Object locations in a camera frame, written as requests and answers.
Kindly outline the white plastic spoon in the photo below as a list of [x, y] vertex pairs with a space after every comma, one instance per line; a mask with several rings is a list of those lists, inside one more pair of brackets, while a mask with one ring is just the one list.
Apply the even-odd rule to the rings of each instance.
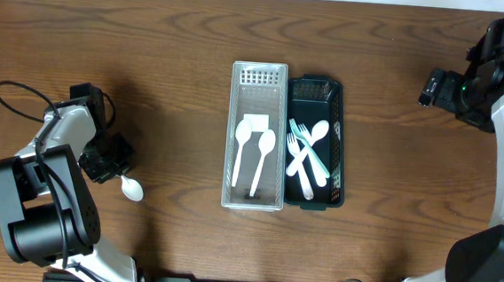
[[238, 143], [238, 151], [236, 160], [234, 162], [234, 168], [232, 172], [232, 186], [235, 187], [238, 182], [238, 176], [240, 173], [240, 160], [242, 159], [242, 150], [247, 141], [249, 141], [252, 135], [252, 129], [249, 121], [246, 119], [239, 122], [236, 128], [235, 139]]
[[254, 174], [253, 182], [250, 187], [249, 195], [251, 197], [255, 196], [256, 188], [258, 186], [261, 173], [263, 172], [265, 157], [275, 147], [275, 141], [276, 141], [275, 136], [276, 136], [275, 132], [272, 131], [271, 129], [268, 129], [259, 138], [259, 142], [258, 142], [259, 147], [258, 148], [259, 148], [261, 157], [260, 157], [260, 160], [258, 161], [256, 173]]
[[329, 130], [329, 123], [327, 121], [318, 121], [309, 131], [304, 124], [297, 124], [294, 118], [289, 120], [289, 126], [292, 130], [291, 139], [293, 142], [297, 143], [300, 141], [304, 144], [304, 148], [298, 153], [298, 157], [295, 157], [290, 164], [287, 166], [287, 175], [293, 176], [298, 167], [303, 165], [303, 161], [306, 157], [311, 161], [311, 167], [314, 173], [323, 176], [324, 179], [328, 179], [329, 171], [325, 164], [322, 162], [321, 158], [314, 152], [313, 145], [323, 139]]
[[132, 201], [141, 201], [144, 197], [144, 190], [138, 180], [128, 176], [121, 176], [121, 188], [123, 194]]

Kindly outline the white plastic fork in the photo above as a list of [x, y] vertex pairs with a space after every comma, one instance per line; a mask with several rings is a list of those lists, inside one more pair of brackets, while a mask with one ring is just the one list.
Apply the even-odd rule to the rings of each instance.
[[[328, 129], [329, 129], [329, 123], [327, 121], [320, 120], [317, 123], [315, 123], [310, 131], [312, 145], [314, 145], [316, 141], [318, 141], [321, 138], [323, 138], [324, 136], [326, 136]], [[322, 174], [319, 172], [319, 170], [314, 168], [312, 165], [311, 165], [311, 169], [314, 174], [313, 176], [315, 178], [316, 184], [320, 188], [326, 186], [327, 180], [322, 176]]]
[[289, 120], [289, 127], [292, 130], [293, 135], [304, 144], [304, 149], [306, 150], [309, 159], [312, 161], [311, 165], [319, 170], [324, 178], [329, 178], [330, 173], [328, 169], [312, 148], [311, 134], [309, 130], [304, 124], [298, 125], [294, 118]]

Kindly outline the white plastic fork slanted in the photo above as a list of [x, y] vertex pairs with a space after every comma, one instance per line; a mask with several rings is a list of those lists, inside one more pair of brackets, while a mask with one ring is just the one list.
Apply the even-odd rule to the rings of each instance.
[[314, 194], [312, 191], [312, 187], [307, 176], [307, 173], [304, 169], [303, 162], [299, 159], [300, 154], [300, 146], [297, 142], [297, 139], [294, 133], [287, 134], [287, 148], [288, 151], [293, 156], [293, 161], [296, 162], [295, 166], [287, 166], [286, 173], [290, 176], [290, 171], [293, 170], [294, 173], [298, 174], [299, 182], [301, 185], [303, 196], [306, 200], [312, 200], [314, 198]]

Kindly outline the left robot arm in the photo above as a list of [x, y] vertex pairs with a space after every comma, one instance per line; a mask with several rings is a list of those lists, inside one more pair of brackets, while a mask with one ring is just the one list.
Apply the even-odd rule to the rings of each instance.
[[35, 137], [0, 160], [0, 232], [13, 261], [65, 270], [83, 282], [146, 282], [133, 257], [103, 239], [87, 181], [121, 179], [123, 194], [144, 197], [128, 177], [135, 153], [119, 133], [110, 135], [110, 97], [91, 83], [70, 98], [47, 103]]

